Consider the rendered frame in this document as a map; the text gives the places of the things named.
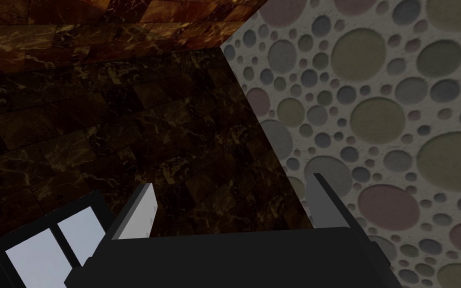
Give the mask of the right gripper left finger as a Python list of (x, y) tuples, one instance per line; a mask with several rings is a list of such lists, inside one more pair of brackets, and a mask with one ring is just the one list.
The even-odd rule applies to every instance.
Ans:
[(148, 238), (157, 209), (153, 184), (141, 183), (113, 222), (111, 240)]

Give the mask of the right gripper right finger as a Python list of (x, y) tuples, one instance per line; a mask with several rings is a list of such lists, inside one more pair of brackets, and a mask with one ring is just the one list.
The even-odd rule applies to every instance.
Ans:
[(362, 227), (320, 173), (308, 177), (308, 208), (314, 228)]

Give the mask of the black framed window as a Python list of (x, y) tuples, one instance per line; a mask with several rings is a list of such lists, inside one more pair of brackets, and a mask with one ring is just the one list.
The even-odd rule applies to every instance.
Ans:
[(66, 288), (94, 254), (114, 214), (99, 190), (0, 237), (0, 288)]

